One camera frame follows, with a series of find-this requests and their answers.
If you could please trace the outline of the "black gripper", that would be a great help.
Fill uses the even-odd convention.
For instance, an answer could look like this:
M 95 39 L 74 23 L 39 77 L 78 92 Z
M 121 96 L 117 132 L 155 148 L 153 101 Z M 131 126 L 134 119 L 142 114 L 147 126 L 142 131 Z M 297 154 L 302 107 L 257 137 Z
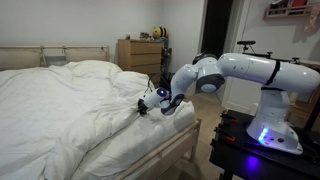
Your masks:
M 138 106 L 137 112 L 140 115 L 145 115 L 147 113 L 148 107 L 145 105 L 143 99 L 138 100 L 137 106 Z

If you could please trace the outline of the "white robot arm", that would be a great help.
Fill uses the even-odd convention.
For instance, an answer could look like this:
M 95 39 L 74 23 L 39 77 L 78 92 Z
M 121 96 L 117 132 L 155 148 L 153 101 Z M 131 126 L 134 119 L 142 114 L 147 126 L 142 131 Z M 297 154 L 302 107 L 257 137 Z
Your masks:
M 158 87 L 142 96 L 137 111 L 145 114 L 158 106 L 162 114 L 169 116 L 182 103 L 190 85 L 197 84 L 203 92 L 212 93 L 228 78 L 260 86 L 258 106 L 246 133 L 266 148 L 302 154 L 300 138 L 285 122 L 285 117 L 291 92 L 311 92 L 320 84 L 319 73 L 303 65 L 242 53 L 225 53 L 219 57 L 198 55 L 192 63 L 176 71 L 169 89 Z

